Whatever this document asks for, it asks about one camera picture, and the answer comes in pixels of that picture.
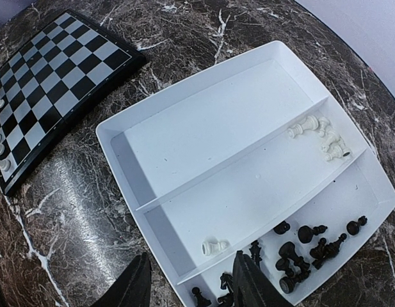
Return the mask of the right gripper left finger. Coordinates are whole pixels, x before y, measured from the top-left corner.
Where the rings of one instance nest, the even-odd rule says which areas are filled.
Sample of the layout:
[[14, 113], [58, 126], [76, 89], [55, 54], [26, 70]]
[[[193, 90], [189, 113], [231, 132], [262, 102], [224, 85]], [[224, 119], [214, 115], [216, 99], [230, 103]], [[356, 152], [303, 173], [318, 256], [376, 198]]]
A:
[[106, 293], [92, 306], [150, 306], [152, 269], [149, 255], [136, 255]]

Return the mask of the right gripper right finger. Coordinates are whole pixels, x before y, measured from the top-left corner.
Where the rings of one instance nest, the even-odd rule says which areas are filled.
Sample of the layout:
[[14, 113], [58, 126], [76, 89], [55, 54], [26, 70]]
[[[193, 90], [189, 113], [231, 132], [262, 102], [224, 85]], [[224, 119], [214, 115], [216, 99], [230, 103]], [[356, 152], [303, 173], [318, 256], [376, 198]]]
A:
[[243, 251], [237, 251], [233, 269], [234, 306], [293, 306]]

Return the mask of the white plastic compartment tray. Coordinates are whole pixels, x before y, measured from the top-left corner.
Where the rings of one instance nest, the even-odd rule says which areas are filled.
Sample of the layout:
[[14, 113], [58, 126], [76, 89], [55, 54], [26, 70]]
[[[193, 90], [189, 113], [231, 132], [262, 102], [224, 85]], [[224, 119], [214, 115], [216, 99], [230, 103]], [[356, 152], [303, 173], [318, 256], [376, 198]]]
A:
[[[308, 115], [327, 117], [352, 154], [324, 160], [321, 138], [287, 129]], [[337, 272], [395, 208], [395, 189], [338, 101], [280, 41], [203, 70], [101, 122], [96, 134], [124, 200], [161, 270], [185, 306], [192, 294], [215, 303], [220, 276], [237, 251], [258, 240], [261, 269], [298, 304]], [[346, 225], [367, 217], [359, 233]], [[298, 230], [323, 233], [302, 243]], [[347, 239], [320, 269], [309, 252], [320, 238]], [[228, 240], [204, 256], [207, 237]], [[283, 292], [279, 249], [295, 245], [309, 277]]]

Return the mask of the black grey chessboard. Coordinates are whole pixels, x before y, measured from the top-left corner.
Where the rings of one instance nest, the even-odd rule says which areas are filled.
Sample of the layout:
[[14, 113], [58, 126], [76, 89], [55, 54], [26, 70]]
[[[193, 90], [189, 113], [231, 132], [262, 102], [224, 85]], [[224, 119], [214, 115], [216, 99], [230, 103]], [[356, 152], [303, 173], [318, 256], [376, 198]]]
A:
[[65, 10], [0, 67], [1, 144], [11, 167], [0, 190], [12, 195], [53, 146], [144, 64], [134, 47]]

